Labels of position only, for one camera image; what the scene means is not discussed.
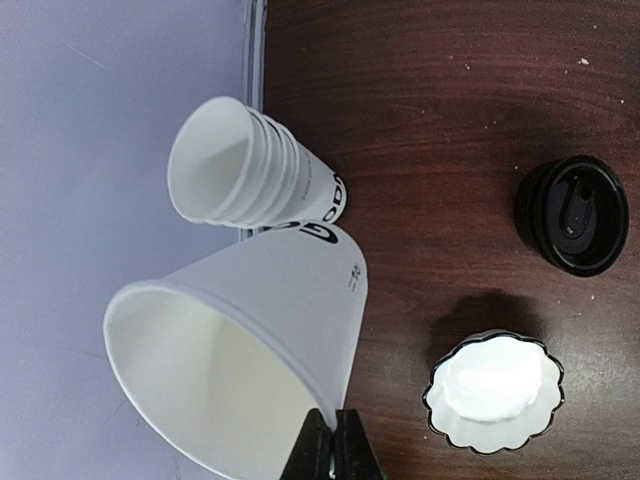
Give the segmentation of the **single white paper cup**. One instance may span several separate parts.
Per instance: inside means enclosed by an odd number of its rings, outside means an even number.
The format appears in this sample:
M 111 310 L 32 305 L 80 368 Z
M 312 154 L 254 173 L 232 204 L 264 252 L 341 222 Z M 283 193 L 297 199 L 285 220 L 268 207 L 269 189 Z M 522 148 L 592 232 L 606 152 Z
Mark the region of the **single white paper cup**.
M 307 413 L 345 403 L 368 294 L 335 225 L 294 221 L 111 299 L 103 334 L 126 397 L 227 479 L 276 479 Z

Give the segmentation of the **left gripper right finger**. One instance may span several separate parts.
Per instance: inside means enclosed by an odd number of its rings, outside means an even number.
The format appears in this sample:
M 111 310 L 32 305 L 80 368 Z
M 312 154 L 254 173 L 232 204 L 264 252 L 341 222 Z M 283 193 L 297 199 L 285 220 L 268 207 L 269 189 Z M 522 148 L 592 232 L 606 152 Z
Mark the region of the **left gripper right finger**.
M 337 480 L 386 480 L 355 409 L 336 412 L 333 437 L 333 472 Z

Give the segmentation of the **stack of black lids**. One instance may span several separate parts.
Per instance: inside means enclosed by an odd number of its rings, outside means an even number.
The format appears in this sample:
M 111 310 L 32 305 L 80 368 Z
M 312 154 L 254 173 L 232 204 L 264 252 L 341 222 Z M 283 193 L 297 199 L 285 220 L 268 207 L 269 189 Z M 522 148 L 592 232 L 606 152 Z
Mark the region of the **stack of black lids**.
M 541 164 L 525 175 L 513 207 L 521 241 L 556 268 L 593 277 L 619 258 L 630 213 L 613 169 L 590 155 Z

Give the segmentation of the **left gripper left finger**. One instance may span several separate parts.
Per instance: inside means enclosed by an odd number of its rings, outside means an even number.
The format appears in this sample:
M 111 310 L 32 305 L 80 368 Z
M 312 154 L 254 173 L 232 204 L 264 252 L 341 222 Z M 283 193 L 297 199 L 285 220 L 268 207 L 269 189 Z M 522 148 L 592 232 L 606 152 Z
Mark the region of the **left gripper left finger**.
M 332 458 L 332 434 L 320 410 L 310 410 L 280 480 L 328 480 Z

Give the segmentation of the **stack of white paper cups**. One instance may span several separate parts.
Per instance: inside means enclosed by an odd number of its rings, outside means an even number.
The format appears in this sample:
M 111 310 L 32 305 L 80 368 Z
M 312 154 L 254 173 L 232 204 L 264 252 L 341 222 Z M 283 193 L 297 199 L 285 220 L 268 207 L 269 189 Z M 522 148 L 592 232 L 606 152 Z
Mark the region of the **stack of white paper cups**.
M 185 220 L 241 229 L 334 223 L 347 204 L 343 180 L 284 125 L 224 96 L 206 101 L 180 128 L 167 186 Z

